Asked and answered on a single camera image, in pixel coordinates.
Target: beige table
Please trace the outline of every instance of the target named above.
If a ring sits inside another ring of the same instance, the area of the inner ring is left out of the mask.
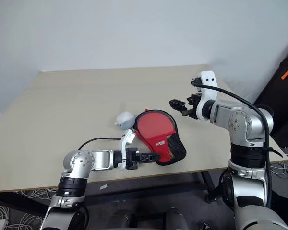
[[[89,182],[186,173],[228,166],[228,131],[209,122],[182,117],[171,99],[186,101],[196,89],[192,77],[207,65],[94,69],[40,73],[0,119],[0,191],[56,186],[64,156],[97,137],[120,138],[115,117],[147,109],[169,112],[187,150],[169,166],[143,164],[138,170],[92,172]],[[219,87],[229,89],[217,76]],[[219,98],[232,100],[219,93]],[[84,149],[118,149],[118,141],[94,141]],[[134,146],[147,147],[139,140]],[[277,144],[270,145],[281,152]],[[286,160],[271,154],[271,161]]]

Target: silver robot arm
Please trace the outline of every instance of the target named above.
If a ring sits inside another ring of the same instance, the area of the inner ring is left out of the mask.
[[[202,71],[192,80],[192,85],[204,84],[217,87],[213,71]],[[264,126],[257,112],[248,106],[232,101],[217,100],[217,91],[198,88],[197,94],[187,98],[192,109],[176,99],[170,106],[182,113],[229,131],[231,157],[228,172],[221,184],[224,202],[235,211],[238,230],[287,230],[283,220],[267,204],[267,171],[265,167]],[[273,128],[271,114],[264,114],[269,131]]]
[[[83,230],[85,215],[79,209],[84,206],[87,179],[91,171],[138,168],[138,163],[156,162],[159,155],[139,153],[137,148],[127,148],[135,137],[128,129],[120,140],[119,150],[76,150],[68,153],[63,161],[64,171],[58,190],[52,196],[40,230]]]

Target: plush toy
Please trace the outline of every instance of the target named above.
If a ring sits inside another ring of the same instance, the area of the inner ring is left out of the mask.
[[[129,128],[132,128],[134,125],[136,119],[136,115],[125,111],[119,114],[116,117],[116,122],[115,124],[121,129],[121,130],[127,130]]]

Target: table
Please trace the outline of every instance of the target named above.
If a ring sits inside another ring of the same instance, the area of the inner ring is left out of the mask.
[[[0,119],[0,192],[57,186],[68,152],[91,138],[120,138],[123,131],[114,125],[116,116],[123,111],[139,114],[145,109],[161,109],[174,117],[187,150],[185,159],[169,166],[143,164],[132,171],[93,172],[88,182],[204,171],[209,190],[213,184],[205,171],[228,166],[229,133],[209,122],[182,117],[168,102],[186,101],[196,92],[191,78],[210,69],[208,65],[190,65],[40,73]],[[230,90],[219,76],[217,82]],[[233,100],[220,93],[219,98]],[[117,150],[118,144],[101,140],[85,148]],[[148,150],[138,139],[132,145]],[[271,154],[271,161],[287,159],[272,138],[270,145],[284,156]],[[18,199],[8,194],[1,199],[7,203]],[[27,202],[27,206],[38,206],[23,197],[16,205]]]

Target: white wall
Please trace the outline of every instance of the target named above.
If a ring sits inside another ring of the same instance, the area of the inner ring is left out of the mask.
[[[0,112],[40,70],[200,63],[253,101],[287,53],[288,0],[0,0]]]

